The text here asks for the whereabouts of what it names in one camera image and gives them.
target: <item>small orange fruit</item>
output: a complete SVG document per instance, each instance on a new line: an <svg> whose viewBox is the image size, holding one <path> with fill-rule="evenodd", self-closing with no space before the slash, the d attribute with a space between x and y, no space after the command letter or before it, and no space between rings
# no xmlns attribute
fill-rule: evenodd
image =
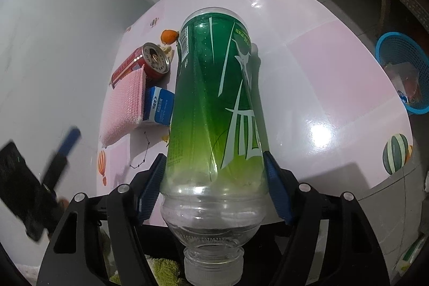
<svg viewBox="0 0 429 286"><path fill-rule="evenodd" d="M161 43L171 45L177 38L179 38L179 32L173 31L172 29L166 29L161 34Z"/></svg>

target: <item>barcode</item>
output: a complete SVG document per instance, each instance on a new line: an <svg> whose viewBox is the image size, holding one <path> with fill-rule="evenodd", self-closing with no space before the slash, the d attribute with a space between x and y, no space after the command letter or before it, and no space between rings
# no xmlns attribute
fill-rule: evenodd
<svg viewBox="0 0 429 286"><path fill-rule="evenodd" d="M179 37L179 44L180 44L180 48L182 49L182 62L187 56L187 54L189 53L187 32L188 32L188 26L183 28Z"/></svg>

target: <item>blue and white carton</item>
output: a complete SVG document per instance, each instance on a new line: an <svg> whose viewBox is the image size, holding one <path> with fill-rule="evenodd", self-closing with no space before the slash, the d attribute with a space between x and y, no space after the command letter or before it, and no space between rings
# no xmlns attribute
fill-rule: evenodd
<svg viewBox="0 0 429 286"><path fill-rule="evenodd" d="M174 94L160 87L152 87L145 92L143 121L170 126L173 114Z"/></svg>

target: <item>green bottle label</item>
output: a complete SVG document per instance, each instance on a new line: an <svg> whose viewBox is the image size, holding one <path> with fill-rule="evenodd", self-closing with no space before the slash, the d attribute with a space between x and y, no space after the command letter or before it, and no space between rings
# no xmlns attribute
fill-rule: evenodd
<svg viewBox="0 0 429 286"><path fill-rule="evenodd" d="M180 194L198 187L216 195L265 193L249 97L251 42L246 28L226 13L197 15L184 24L178 52L181 62L161 191Z"/></svg>

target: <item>blue handle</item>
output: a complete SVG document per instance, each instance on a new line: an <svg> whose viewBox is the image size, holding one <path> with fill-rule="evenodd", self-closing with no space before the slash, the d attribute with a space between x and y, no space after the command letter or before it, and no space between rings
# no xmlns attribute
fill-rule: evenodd
<svg viewBox="0 0 429 286"><path fill-rule="evenodd" d="M76 126L73 126L72 128L70 128L67 136L64 138L63 142L61 143L58 149L58 153L63 156L68 156L73 146L77 143L80 137L81 137L80 130Z"/></svg>

